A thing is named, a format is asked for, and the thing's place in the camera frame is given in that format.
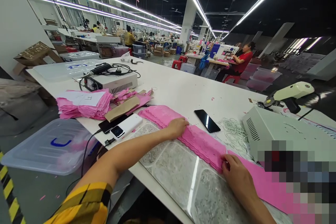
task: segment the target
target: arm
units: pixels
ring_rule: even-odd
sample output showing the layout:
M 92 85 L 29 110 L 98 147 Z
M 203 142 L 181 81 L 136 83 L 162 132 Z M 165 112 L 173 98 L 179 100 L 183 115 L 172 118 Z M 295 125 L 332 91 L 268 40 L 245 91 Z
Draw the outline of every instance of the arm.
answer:
M 238 64 L 244 63 L 245 60 L 243 59 L 239 59 L 236 55 L 233 55 L 233 59 L 235 62 L 237 62 Z
M 234 155 L 224 155 L 223 175 L 254 224 L 276 224 L 266 206 L 259 199 L 249 171 Z
M 181 136 L 187 125 L 189 123 L 184 118 L 177 118 L 172 120 L 165 129 L 118 144 L 98 159 L 72 191 L 95 182 L 106 182 L 113 188 L 119 174 L 135 165 L 143 155 L 159 143 Z

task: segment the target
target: woman's hair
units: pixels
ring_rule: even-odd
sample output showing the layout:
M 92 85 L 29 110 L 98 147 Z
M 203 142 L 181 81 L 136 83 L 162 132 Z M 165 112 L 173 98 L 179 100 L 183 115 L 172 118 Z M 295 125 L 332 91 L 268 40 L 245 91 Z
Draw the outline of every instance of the woman's hair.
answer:
M 255 43 L 253 41 L 251 41 L 250 43 L 247 44 L 250 48 L 251 48 L 251 51 L 255 48 Z

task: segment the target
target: white power bank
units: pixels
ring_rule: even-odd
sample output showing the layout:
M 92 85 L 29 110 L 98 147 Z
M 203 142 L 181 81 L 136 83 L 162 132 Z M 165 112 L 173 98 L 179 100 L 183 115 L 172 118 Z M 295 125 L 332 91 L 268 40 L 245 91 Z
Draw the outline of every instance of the white power bank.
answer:
M 137 114 L 133 114 L 117 126 L 113 127 L 111 129 L 111 133 L 116 140 L 121 140 L 131 133 L 136 127 L 140 126 L 141 123 L 142 118 Z

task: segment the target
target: yellow black hazard tape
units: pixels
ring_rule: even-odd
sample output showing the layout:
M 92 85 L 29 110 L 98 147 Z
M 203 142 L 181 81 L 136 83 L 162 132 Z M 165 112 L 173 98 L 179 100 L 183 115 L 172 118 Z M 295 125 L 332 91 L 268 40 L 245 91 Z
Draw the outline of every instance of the yellow black hazard tape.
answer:
M 0 161 L 3 157 L 3 153 L 0 151 Z M 18 199 L 13 195 L 13 180 L 10 178 L 8 174 L 7 166 L 3 166 L 0 164 L 0 180 L 3 188 L 3 194 L 5 195 L 5 199 L 7 201 L 9 207 L 9 217 L 10 221 L 13 224 L 26 224 L 25 218 L 21 212 Z

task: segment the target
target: red shirt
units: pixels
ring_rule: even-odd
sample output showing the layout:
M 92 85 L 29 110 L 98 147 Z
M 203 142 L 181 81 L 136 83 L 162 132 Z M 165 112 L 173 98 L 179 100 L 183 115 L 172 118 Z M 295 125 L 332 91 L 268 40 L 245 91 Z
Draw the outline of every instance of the red shirt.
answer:
M 253 56 L 253 52 L 248 52 L 248 53 L 244 53 L 244 54 L 240 55 L 239 59 L 244 60 L 244 62 L 239 64 L 239 65 L 232 64 L 233 70 L 236 71 L 236 72 L 239 72 L 239 73 L 244 72 L 245 68 L 247 67 L 250 60 L 252 59 L 252 56 Z

